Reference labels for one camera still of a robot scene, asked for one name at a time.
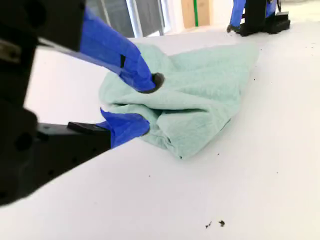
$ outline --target black metal mount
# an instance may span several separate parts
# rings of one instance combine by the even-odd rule
[[[0,7],[0,206],[110,149],[94,124],[41,124],[24,109],[39,44],[78,51],[84,0],[9,0]]]

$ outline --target wall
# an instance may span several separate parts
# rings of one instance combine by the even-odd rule
[[[167,0],[171,22],[170,33],[181,33],[185,30],[181,0]]]
[[[212,24],[214,27],[227,27],[230,22],[233,0],[212,0]],[[185,30],[181,0],[167,0],[171,21],[170,33],[181,33]]]
[[[213,0],[213,25],[215,27],[227,27],[230,22],[233,0]]]

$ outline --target white table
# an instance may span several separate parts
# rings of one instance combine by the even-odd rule
[[[261,54],[240,113],[190,160],[139,139],[102,154],[1,208],[0,238],[320,239],[319,29],[310,23],[278,35],[211,31],[138,40],[168,54],[257,43]],[[106,72],[39,50],[26,106],[42,122],[99,122]]]

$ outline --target crumpled towel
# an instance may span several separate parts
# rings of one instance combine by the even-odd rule
[[[100,100],[112,113],[141,114],[150,122],[143,140],[177,158],[189,158],[238,112],[259,51],[241,44],[167,56],[153,45],[138,48],[151,72],[164,74],[162,88],[138,93],[110,72],[100,88]]]

